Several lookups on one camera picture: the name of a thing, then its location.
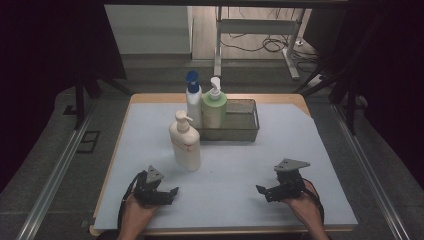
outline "soap dispenser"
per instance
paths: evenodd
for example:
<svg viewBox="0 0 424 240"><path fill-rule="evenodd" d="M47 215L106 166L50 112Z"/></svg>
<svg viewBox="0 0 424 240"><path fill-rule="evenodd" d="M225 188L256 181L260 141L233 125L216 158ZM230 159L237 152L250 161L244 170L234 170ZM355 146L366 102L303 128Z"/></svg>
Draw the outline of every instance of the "soap dispenser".
<svg viewBox="0 0 424 240"><path fill-rule="evenodd" d="M202 128L202 87L198 77L196 71L190 71L186 76L187 115L193 119L190 125L196 129Z"/></svg>
<svg viewBox="0 0 424 240"><path fill-rule="evenodd" d="M199 132L188 123L187 120L192 121L192 119L187 117L187 112L177 111L175 120L169 126L175 160L184 168L196 171L201 164Z"/></svg>
<svg viewBox="0 0 424 240"><path fill-rule="evenodd" d="M222 128L227 112L227 95L221 92L221 80L211 78L212 89L203 94L203 128Z"/></svg>

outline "person's right hand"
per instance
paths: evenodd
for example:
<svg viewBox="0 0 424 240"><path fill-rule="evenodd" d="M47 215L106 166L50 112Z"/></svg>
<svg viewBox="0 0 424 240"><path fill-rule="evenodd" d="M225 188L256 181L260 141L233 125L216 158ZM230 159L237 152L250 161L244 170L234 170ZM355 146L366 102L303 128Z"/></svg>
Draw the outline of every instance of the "person's right hand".
<svg viewBox="0 0 424 240"><path fill-rule="evenodd" d="M317 192L312 184L304 180L306 188L317 196ZM294 215L308 229L314 240L328 240L324 225L315 202L307 193L302 193L299 198L288 198L281 200L290 206Z"/></svg>

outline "white pump bottle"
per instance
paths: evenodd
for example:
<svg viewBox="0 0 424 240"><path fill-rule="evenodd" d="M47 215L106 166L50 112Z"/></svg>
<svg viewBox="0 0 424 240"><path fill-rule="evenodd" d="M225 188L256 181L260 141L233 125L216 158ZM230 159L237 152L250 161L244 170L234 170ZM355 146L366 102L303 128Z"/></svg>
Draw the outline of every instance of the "white pump bottle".
<svg viewBox="0 0 424 240"><path fill-rule="evenodd" d="M175 122L169 126L172 147L174 149L175 161L190 171L200 168L200 135L190 126L187 120L187 112L177 111Z"/></svg>

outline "white pump head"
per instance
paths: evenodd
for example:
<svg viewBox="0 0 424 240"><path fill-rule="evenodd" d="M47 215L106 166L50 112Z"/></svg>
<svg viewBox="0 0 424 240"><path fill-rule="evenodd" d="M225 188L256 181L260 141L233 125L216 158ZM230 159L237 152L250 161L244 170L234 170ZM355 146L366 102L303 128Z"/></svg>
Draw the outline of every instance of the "white pump head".
<svg viewBox="0 0 424 240"><path fill-rule="evenodd" d="M175 120L177 120L177 130L180 133L186 133L190 129L190 124L187 120L193 121L193 119L187 116L187 112L179 110L175 113Z"/></svg>
<svg viewBox="0 0 424 240"><path fill-rule="evenodd" d="M212 89L210 92L210 98L213 100L218 100L221 98L221 79L218 77L211 78Z"/></svg>

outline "white wall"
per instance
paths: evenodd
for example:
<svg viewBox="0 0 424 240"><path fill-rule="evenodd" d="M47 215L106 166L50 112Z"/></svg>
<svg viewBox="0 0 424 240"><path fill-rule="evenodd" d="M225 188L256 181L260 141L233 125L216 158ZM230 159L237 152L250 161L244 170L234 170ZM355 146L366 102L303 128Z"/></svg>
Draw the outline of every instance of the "white wall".
<svg viewBox="0 0 424 240"><path fill-rule="evenodd" d="M191 53L191 6L105 5L121 54Z"/></svg>

